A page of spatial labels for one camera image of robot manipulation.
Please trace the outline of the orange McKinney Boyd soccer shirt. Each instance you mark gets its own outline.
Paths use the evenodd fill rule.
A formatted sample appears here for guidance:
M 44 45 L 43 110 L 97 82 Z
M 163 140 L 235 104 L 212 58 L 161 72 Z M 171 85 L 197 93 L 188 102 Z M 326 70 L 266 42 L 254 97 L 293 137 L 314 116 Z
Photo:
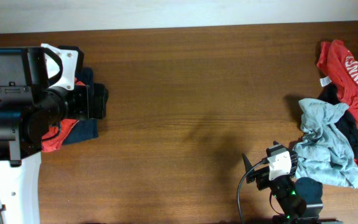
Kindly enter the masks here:
M 42 152 L 59 150 L 77 123 L 75 119 L 64 119 L 57 126 L 49 127 L 48 133 L 42 137 Z

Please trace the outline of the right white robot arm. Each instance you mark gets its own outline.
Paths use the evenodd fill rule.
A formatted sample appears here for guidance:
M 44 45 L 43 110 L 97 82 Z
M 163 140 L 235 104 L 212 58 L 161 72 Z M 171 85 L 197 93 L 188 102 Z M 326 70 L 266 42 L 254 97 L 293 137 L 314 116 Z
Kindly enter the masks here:
M 254 165 L 245 154 L 242 154 L 246 172 L 237 187 L 237 208 L 241 223 L 246 222 L 240 200 L 244 182 L 255 182 L 258 190 L 270 189 L 269 199 L 274 198 L 282 209 L 270 220 L 259 220 L 259 223 L 341 223 L 334 218 L 319 217 L 323 209 L 321 182 L 310 177 L 301 177 L 293 181 L 298 165 L 298 154 L 295 151 L 275 141 L 273 146 L 266 149 L 266 153 L 267 156 Z

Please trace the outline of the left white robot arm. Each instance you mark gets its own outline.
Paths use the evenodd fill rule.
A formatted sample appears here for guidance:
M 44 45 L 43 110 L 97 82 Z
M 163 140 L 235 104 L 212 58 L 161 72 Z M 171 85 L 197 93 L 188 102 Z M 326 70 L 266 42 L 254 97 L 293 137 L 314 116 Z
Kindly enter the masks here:
M 43 145 L 65 119 L 103 119 L 108 90 L 77 85 L 83 52 L 74 46 L 0 48 L 0 223 L 40 221 Z

